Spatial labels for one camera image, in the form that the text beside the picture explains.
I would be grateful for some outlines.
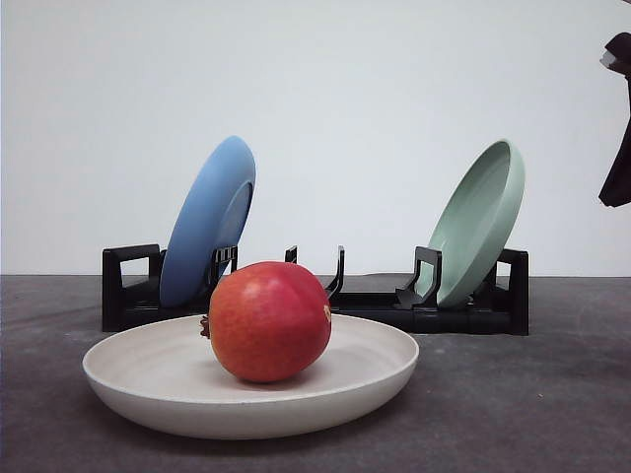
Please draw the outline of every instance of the black cloth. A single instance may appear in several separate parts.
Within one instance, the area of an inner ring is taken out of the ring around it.
[[[613,54],[617,60],[631,65],[631,34],[621,33],[614,37],[605,48]],[[631,98],[631,83],[626,77],[629,96]],[[622,138],[620,151],[613,162],[607,179],[598,196],[604,205],[618,207],[631,202],[631,121]]]

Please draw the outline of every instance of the dark object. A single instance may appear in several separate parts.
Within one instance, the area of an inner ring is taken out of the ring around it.
[[[203,314],[202,336],[208,336],[210,296],[219,283],[221,267],[231,263],[237,269],[236,246],[213,251],[207,270],[205,289],[191,302],[178,307],[160,305],[160,270],[166,251],[156,244],[109,248],[103,251],[103,331],[120,331],[146,323]],[[471,295],[469,303],[459,310],[441,309],[436,294],[441,287],[442,254],[417,246],[414,274],[403,288],[392,293],[345,293],[344,247],[338,246],[337,270],[326,286],[331,311],[369,318],[412,333],[510,333],[528,335],[528,255],[525,251],[505,249],[498,262],[511,265],[508,289],[496,284],[497,264],[484,282]],[[145,281],[123,286],[120,263],[149,258],[149,275]],[[285,261],[298,261],[298,248],[285,252]],[[423,297],[414,292],[414,283],[421,274],[421,262],[433,266],[433,284]]]
[[[344,293],[344,247],[338,247],[337,272],[326,287],[331,311],[369,318],[411,333],[509,333],[528,335],[528,254],[504,249],[498,262],[511,265],[508,289],[498,286],[497,264],[461,309],[437,306],[441,287],[441,251],[417,246],[414,274],[407,284],[393,293]],[[292,248],[293,262],[297,249]],[[421,274],[421,263],[433,266],[433,283],[424,296],[414,291]]]
[[[103,250],[103,332],[117,332],[146,323],[207,313],[210,296],[219,283],[221,267],[231,263],[237,269],[236,246],[213,251],[206,271],[206,285],[189,303],[178,307],[160,305],[160,274],[167,251],[157,244],[108,248]],[[140,283],[123,286],[120,263],[149,258],[148,278]]]
[[[625,76],[631,101],[631,34],[617,34],[605,49],[600,62],[607,69]],[[620,150],[598,197],[610,207],[631,202],[631,121],[627,124]]]

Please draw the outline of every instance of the light blue plate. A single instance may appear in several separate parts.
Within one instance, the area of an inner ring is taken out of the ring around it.
[[[438,305],[466,303],[500,256],[522,205],[526,171],[517,148],[502,140],[475,161],[450,199],[429,247],[443,252]],[[421,266],[416,293],[432,285],[429,265]]]
[[[215,248],[237,244],[254,191],[256,169],[237,136],[206,160],[179,211],[160,278],[160,304],[186,304],[207,285]]]

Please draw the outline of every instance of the gray table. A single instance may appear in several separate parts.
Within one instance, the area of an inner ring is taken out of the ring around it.
[[[418,335],[418,367],[386,406],[257,441],[153,432],[97,398],[81,359],[106,337],[100,283],[2,278],[3,472],[631,471],[631,278],[534,278],[530,336]]]

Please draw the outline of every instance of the plate rim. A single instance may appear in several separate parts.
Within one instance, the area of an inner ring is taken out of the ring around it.
[[[109,343],[110,340],[119,337],[119,336],[123,336],[131,331],[135,331],[135,330],[142,330],[145,329],[147,326],[156,326],[159,324],[163,324],[163,323],[169,323],[169,322],[173,322],[174,320],[183,320],[183,319],[192,319],[192,318],[198,318],[200,317],[202,314],[199,315],[189,315],[187,317],[179,317],[179,318],[173,318],[173,319],[168,319],[168,320],[161,320],[159,322],[153,322],[150,324],[146,324],[146,325],[141,325],[138,327],[134,327],[134,328],[130,328],[128,330],[124,330],[122,332],[117,332],[113,335],[110,335],[109,337],[105,338],[104,340],[101,340],[100,342],[96,343],[95,345],[93,345],[88,352],[86,352],[86,354],[83,357],[82,360],[82,368],[84,371],[84,374],[86,375],[86,377],[88,378],[88,380],[90,382],[96,382],[97,384],[106,387],[107,389],[110,389],[112,391],[115,391],[117,393],[122,393],[128,396],[133,396],[133,397],[138,397],[138,398],[142,398],[142,399],[146,399],[146,400],[153,400],[153,401],[160,401],[160,402],[171,402],[171,403],[176,403],[176,404],[201,404],[201,405],[212,405],[212,406],[220,406],[220,405],[236,405],[236,404],[241,404],[241,405],[260,405],[260,404],[276,404],[279,402],[291,402],[291,401],[303,401],[303,400],[308,400],[308,399],[313,399],[313,398],[320,398],[320,397],[324,397],[324,396],[330,396],[330,395],[335,395],[335,394],[340,394],[340,393],[344,393],[344,392],[351,392],[354,391],[356,389],[368,386],[368,385],[372,385],[372,384],[378,384],[380,382],[383,382],[387,379],[396,377],[398,375],[400,375],[402,372],[406,372],[410,366],[415,365],[418,362],[418,358],[420,355],[420,345],[417,342],[417,340],[412,337],[409,333],[404,332],[403,330],[400,330],[396,327],[393,327],[391,325],[387,325],[385,323],[381,323],[381,322],[377,322],[375,320],[371,320],[368,318],[361,318],[361,317],[355,317],[352,315],[344,315],[344,314],[340,314],[340,313],[333,313],[332,316],[335,318],[342,318],[342,319],[353,319],[354,321],[358,321],[359,323],[372,323],[375,325],[378,325],[382,328],[385,328],[393,333],[397,333],[399,336],[400,335],[404,335],[404,338],[407,339],[407,341],[409,343],[412,344],[412,346],[414,347],[414,354],[411,357],[410,360],[408,360],[405,364],[403,364],[401,367],[398,367],[396,370],[394,370],[392,373],[385,375],[385,376],[379,376],[377,378],[372,378],[369,380],[365,380],[365,381],[360,381],[360,382],[355,382],[352,384],[348,384],[345,385],[343,387],[336,387],[336,388],[330,388],[330,389],[324,389],[321,391],[316,391],[316,392],[312,392],[309,393],[307,395],[305,394],[293,394],[293,395],[286,395],[286,396],[281,396],[281,397],[277,397],[274,399],[250,399],[250,400],[243,400],[243,399],[230,399],[230,400],[217,400],[217,399],[208,399],[208,398],[204,398],[204,399],[200,399],[200,398],[183,398],[183,397],[174,397],[174,396],[158,396],[158,395],[151,395],[151,394],[147,394],[144,392],[139,392],[136,391],[134,389],[127,389],[124,387],[120,387],[118,385],[114,385],[108,381],[103,380],[102,378],[100,378],[99,376],[96,376],[88,367],[88,362],[89,362],[89,358],[92,356],[92,354],[94,353],[95,350],[98,349],[98,347],[101,344],[105,344],[105,343]]]

